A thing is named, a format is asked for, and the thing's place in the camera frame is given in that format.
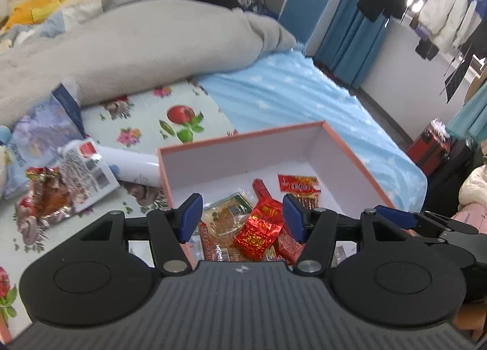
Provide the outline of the red spicy strip snack packet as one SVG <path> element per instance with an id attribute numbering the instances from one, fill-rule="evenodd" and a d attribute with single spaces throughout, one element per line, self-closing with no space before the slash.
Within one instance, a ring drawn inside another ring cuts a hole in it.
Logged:
<path id="1" fill-rule="evenodd" d="M 317 177 L 279 174 L 277 178 L 282 193 L 291 193 L 307 209 L 319 206 L 321 189 Z"/>

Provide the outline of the yellow pillow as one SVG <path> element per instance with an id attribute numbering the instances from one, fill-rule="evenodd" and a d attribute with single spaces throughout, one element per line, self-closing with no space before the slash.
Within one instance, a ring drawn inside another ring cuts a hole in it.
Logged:
<path id="1" fill-rule="evenodd" d="M 13 25 L 33 25 L 46 20 L 60 5 L 67 0 L 30 0 L 16 6 L 1 31 L 5 32 Z"/>

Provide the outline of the red orange snack packet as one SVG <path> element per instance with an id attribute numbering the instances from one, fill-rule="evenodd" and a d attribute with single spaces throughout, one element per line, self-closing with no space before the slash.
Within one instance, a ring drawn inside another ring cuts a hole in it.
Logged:
<path id="1" fill-rule="evenodd" d="M 203 253 L 206 261 L 214 262 L 249 262 L 251 258 L 245 256 L 235 245 L 234 238 L 242 230 L 246 221 L 234 224 L 207 224 L 200 221 L 198 225 Z"/>

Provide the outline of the blue curtain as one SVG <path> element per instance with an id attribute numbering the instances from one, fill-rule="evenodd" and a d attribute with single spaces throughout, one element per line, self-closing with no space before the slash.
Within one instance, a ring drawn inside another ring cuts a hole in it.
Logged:
<path id="1" fill-rule="evenodd" d="M 314 59 L 347 86 L 359 89 L 384 42 L 388 18 L 372 22 L 357 8 L 359 0 L 341 0 Z"/>

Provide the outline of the floral bed sheet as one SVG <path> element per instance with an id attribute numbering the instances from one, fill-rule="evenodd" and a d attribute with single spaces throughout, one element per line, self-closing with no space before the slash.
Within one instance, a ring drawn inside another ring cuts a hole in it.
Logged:
<path id="1" fill-rule="evenodd" d="M 359 100 L 296 51 L 274 53 L 252 66 L 200 75 L 140 94 L 123 94 L 82 112 L 87 134 L 134 157 L 165 147 L 232 137 L 306 122 L 326 122 L 352 150 L 394 207 L 417 211 L 427 179 Z M 166 207 L 159 187 L 128 184 L 58 224 L 38 224 L 1 203 L 1 335 L 30 325 L 18 293 L 23 271 L 99 216 L 121 210 L 136 217 Z"/>

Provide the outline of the white tube bottle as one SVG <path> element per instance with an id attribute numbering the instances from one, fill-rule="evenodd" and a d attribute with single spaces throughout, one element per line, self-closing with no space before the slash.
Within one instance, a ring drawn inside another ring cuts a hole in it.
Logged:
<path id="1" fill-rule="evenodd" d="M 158 157 L 101 145 L 97 145 L 97 150 L 118 180 L 150 187 L 160 186 Z"/>

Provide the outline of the white blue plush toy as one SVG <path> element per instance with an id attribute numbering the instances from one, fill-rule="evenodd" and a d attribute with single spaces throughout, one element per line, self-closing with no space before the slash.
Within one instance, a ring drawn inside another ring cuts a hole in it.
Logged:
<path id="1" fill-rule="evenodd" d="M 8 127 L 0 126 L 0 197 L 2 197 L 7 181 L 7 143 L 11 138 Z"/>

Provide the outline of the pink storage box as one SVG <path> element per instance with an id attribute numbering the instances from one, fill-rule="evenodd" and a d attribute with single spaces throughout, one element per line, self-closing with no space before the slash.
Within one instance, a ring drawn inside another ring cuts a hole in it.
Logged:
<path id="1" fill-rule="evenodd" d="M 258 201 L 254 179 L 262 179 L 281 201 L 277 176 L 317 177 L 319 207 L 358 218 L 367 207 L 393 202 L 351 147 L 328 124 L 315 122 L 159 149 L 163 190 L 171 206 L 199 193 L 205 206 L 234 193 Z"/>

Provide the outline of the green clear snack packet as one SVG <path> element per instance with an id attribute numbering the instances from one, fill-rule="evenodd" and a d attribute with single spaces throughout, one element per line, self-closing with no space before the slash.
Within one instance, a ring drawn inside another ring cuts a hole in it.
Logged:
<path id="1" fill-rule="evenodd" d="M 216 244 L 229 245 L 243 228 L 253 208 L 242 193 L 234 193 L 205 207 L 201 222 Z"/>

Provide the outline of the red suitcase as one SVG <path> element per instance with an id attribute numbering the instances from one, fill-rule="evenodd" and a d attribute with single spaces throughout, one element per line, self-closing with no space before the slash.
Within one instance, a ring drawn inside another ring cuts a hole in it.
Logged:
<path id="1" fill-rule="evenodd" d="M 450 158 L 451 139 L 446 126 L 435 118 L 408 149 L 408 157 L 427 176 L 431 176 Z"/>

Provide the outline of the red foil snack bag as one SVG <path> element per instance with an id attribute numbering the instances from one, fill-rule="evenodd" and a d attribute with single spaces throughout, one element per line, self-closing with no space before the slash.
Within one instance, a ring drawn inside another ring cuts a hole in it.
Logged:
<path id="1" fill-rule="evenodd" d="M 290 234 L 287 226 L 283 226 L 274 243 L 276 254 L 281 256 L 288 265 L 293 265 L 300 257 L 304 245 L 297 242 Z"/>

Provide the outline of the blue white plastic bag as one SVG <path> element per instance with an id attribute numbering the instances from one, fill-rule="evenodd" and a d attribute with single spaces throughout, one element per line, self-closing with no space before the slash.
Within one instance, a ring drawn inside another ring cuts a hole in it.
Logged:
<path id="1" fill-rule="evenodd" d="M 74 79 L 66 78 L 13 128 L 7 142 L 3 197 L 10 199 L 26 191 L 26 171 L 30 167 L 53 165 L 59 159 L 60 147 L 83 138 L 79 86 Z"/>

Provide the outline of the grey blanket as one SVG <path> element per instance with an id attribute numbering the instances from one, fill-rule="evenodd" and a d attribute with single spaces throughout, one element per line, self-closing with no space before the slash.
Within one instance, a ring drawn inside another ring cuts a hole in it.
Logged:
<path id="1" fill-rule="evenodd" d="M 97 16 L 55 38 L 1 55 L 1 123 L 11 126 L 65 78 L 81 105 L 229 72 L 296 45 L 276 20 L 189 0 L 148 0 Z"/>

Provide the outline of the blue padded chair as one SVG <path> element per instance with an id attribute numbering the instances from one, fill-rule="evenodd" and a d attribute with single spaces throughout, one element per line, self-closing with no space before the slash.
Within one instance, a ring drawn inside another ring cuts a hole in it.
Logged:
<path id="1" fill-rule="evenodd" d="M 285 0 L 278 22 L 296 39 L 307 57 L 314 57 L 330 23 L 330 0 Z"/>

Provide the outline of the red foil snack packet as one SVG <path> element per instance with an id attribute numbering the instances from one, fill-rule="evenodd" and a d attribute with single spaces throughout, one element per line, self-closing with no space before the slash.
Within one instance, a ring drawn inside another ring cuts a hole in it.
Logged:
<path id="1" fill-rule="evenodd" d="M 253 189 L 258 202 L 233 243 L 246 258 L 260 261 L 266 250 L 276 242 L 284 220 L 282 203 L 271 196 L 262 179 L 254 179 Z"/>

